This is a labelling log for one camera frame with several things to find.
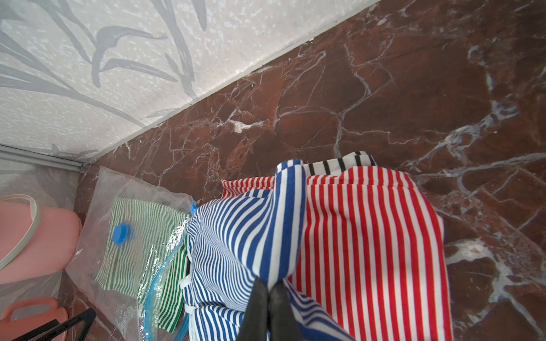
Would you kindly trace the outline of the clear plastic vacuum bag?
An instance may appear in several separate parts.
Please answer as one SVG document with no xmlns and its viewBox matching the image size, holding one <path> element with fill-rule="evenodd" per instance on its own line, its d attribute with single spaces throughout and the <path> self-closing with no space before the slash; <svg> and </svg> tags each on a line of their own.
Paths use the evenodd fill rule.
<svg viewBox="0 0 546 341">
<path fill-rule="evenodd" d="M 101 167 L 66 271 L 125 340 L 171 340 L 183 315 L 181 245 L 193 198 Z"/>
</svg>

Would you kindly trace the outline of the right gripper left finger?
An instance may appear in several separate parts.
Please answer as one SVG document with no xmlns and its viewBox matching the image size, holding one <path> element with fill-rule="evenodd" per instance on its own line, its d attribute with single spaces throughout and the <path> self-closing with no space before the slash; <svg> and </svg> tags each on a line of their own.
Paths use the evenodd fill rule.
<svg viewBox="0 0 546 341">
<path fill-rule="evenodd" d="M 237 341 L 266 341 L 268 334 L 269 291 L 261 278 L 256 278 L 247 304 Z"/>
</svg>

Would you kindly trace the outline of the black white striped garment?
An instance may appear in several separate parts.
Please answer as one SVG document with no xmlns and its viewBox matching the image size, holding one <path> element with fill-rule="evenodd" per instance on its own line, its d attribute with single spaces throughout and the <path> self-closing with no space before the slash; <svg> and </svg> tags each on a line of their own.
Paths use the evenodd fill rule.
<svg viewBox="0 0 546 341">
<path fill-rule="evenodd" d="M 304 164 L 307 176 L 339 176 L 357 166 L 375 166 L 375 160 L 364 151 L 349 153 L 341 158 Z"/>
</svg>

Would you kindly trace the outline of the blue zipper slider clip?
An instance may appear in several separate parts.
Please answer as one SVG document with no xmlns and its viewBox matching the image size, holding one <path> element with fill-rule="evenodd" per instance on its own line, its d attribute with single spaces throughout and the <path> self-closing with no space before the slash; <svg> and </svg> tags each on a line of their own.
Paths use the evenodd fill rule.
<svg viewBox="0 0 546 341">
<path fill-rule="evenodd" d="M 197 209 L 198 209 L 197 203 L 195 201 L 193 201 L 192 204 L 191 204 L 191 207 L 190 207 L 191 214 L 192 215 L 196 214 Z"/>
</svg>

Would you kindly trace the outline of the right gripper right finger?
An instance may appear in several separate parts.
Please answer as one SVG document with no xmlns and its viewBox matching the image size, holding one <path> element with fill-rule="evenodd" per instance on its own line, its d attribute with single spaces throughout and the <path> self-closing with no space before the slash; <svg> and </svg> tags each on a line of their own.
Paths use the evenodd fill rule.
<svg viewBox="0 0 546 341">
<path fill-rule="evenodd" d="M 302 341 L 302 334 L 283 282 L 276 284 L 270 291 L 270 339 L 272 341 Z"/>
</svg>

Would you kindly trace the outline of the green white striped garment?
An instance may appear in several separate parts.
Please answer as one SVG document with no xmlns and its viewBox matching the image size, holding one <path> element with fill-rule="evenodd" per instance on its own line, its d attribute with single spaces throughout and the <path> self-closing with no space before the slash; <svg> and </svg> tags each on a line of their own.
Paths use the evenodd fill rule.
<svg viewBox="0 0 546 341">
<path fill-rule="evenodd" d="M 152 281 L 167 258 L 154 303 L 159 328 L 174 332 L 183 312 L 179 281 L 189 272 L 186 247 L 180 244 L 191 214 L 167 205 L 118 197 L 112 205 L 108 241 L 96 281 L 106 291 L 117 291 L 136 299 L 142 307 Z M 131 225 L 131 237 L 121 247 L 112 242 L 114 228 Z"/>
</svg>

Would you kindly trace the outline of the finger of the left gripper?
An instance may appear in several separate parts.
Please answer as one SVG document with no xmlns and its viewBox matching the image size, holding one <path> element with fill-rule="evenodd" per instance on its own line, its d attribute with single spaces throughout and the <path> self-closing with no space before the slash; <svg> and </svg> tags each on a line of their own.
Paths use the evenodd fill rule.
<svg viewBox="0 0 546 341">
<path fill-rule="evenodd" d="M 83 311 L 82 313 L 76 315 L 75 317 L 71 318 L 70 320 L 67 320 L 64 323 L 59 323 L 57 320 L 52 320 L 42 326 L 39 326 L 38 328 L 35 328 L 22 336 L 18 336 L 17 338 L 14 338 L 14 341 L 29 341 L 29 340 L 37 340 L 37 341 L 49 341 L 54 340 L 58 336 L 61 336 L 64 334 L 64 332 L 67 332 L 71 328 L 75 328 L 76 325 L 79 325 L 80 323 L 83 324 L 80 333 L 75 338 L 76 341 L 84 341 L 88 333 L 90 332 L 90 329 L 92 327 L 92 324 L 94 323 L 94 320 L 96 318 L 97 314 L 94 309 L 88 308 L 86 311 Z"/>
</svg>

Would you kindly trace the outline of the red white striped garment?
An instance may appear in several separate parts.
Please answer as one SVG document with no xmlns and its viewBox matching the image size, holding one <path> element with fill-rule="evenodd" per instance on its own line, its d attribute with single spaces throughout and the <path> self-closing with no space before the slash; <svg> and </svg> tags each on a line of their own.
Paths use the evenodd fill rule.
<svg viewBox="0 0 546 341">
<path fill-rule="evenodd" d="M 288 292 L 305 340 L 451 340 L 444 226 L 404 173 L 307 179 Z"/>
</svg>

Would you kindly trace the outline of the blue white striped garment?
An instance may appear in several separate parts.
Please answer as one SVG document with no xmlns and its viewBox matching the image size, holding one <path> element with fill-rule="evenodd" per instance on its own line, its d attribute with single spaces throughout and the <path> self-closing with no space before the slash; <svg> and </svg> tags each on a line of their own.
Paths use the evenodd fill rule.
<svg viewBox="0 0 546 341">
<path fill-rule="evenodd" d="M 280 163 L 270 190 L 210 201 L 188 227 L 190 281 L 182 288 L 192 340 L 236 340 L 256 278 L 269 291 L 283 282 L 302 340 L 349 340 L 313 299 L 288 282 L 306 223 L 307 175 L 299 160 Z"/>
</svg>

